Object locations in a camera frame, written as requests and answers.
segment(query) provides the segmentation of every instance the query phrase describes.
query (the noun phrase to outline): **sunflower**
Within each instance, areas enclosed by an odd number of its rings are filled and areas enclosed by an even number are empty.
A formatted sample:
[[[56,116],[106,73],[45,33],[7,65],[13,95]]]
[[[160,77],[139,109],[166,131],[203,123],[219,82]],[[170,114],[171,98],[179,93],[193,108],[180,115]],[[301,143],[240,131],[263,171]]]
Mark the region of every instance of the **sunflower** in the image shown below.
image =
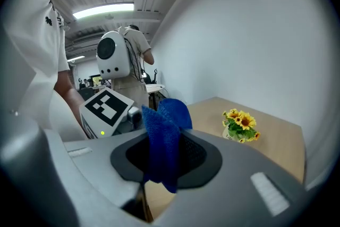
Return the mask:
[[[259,139],[260,135],[261,134],[259,132],[255,133],[255,136],[254,136],[255,140]]]
[[[256,125],[255,119],[252,118],[249,113],[241,113],[241,119],[242,120],[239,125],[242,127],[243,130],[249,130]]]
[[[234,120],[235,120],[235,123],[236,123],[237,125],[241,125],[241,121],[242,121],[242,117],[241,117],[241,116],[235,117]]]
[[[229,119],[235,119],[238,116],[240,116],[240,114],[236,109],[231,109],[229,113],[227,113],[227,118]]]

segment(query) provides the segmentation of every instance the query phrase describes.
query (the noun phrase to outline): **man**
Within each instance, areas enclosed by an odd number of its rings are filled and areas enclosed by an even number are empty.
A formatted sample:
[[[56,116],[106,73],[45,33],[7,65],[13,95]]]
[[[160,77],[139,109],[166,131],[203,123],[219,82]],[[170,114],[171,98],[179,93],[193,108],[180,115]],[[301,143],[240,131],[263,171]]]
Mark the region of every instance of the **man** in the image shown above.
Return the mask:
[[[84,84],[86,88],[90,87],[90,83],[87,81],[87,79],[84,79]]]
[[[142,108],[142,105],[149,107],[149,95],[141,74],[140,58],[148,64],[154,64],[154,57],[151,47],[145,39],[143,33],[135,25],[120,27],[117,31],[129,42],[126,42],[132,59],[130,75],[125,78],[111,80],[111,87],[116,92],[134,101],[134,106]]]
[[[19,112],[63,141],[87,139],[79,106],[84,102],[67,75],[64,20],[51,0],[6,0],[0,23],[36,75]]]

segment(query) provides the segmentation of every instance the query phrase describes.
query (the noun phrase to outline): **yellow flowers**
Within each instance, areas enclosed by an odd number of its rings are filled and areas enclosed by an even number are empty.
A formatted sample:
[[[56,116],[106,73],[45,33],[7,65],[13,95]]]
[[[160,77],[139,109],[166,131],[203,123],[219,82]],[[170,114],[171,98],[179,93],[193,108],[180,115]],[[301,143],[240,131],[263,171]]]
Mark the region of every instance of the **yellow flowers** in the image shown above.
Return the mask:
[[[229,113],[226,114],[226,116],[229,119],[235,119],[236,117],[240,116],[240,114],[236,109],[231,109]]]
[[[249,130],[256,125],[256,120],[250,116],[249,113],[244,113],[241,111],[241,120],[237,123],[242,127],[243,130]]]
[[[226,130],[231,139],[245,143],[260,137],[260,133],[253,129],[256,126],[256,120],[249,113],[231,109],[228,113],[224,111],[222,116],[226,119],[222,121],[222,124],[227,127]]]
[[[255,139],[255,140],[259,139],[260,135],[261,135],[261,134],[260,134],[259,132],[256,132],[256,133],[255,133],[255,136],[254,136],[254,139]]]

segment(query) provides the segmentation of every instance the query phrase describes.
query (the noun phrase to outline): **desk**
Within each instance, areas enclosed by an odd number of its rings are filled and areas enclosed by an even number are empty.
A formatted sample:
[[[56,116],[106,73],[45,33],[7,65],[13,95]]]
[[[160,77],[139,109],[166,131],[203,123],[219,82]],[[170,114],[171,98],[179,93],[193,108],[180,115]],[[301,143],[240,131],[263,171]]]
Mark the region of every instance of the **desk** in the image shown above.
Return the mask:
[[[240,104],[214,97],[188,106],[193,129],[222,137],[224,131],[222,113],[233,108],[249,112],[256,119],[257,126],[255,129],[261,132],[259,140],[240,145],[249,145],[257,149],[302,183],[304,175],[304,141],[301,127],[298,125]],[[176,194],[168,192],[162,184],[156,184],[151,181],[145,184],[145,190],[154,219],[167,208],[176,196]]]
[[[165,88],[164,85],[145,85],[147,87],[148,94],[151,94],[152,96],[152,103],[154,104],[154,110],[157,110],[156,107],[156,97],[155,92],[161,91],[163,88]]]
[[[94,86],[92,87],[93,90],[100,89],[100,88],[105,88],[106,85],[101,85],[101,86]]]

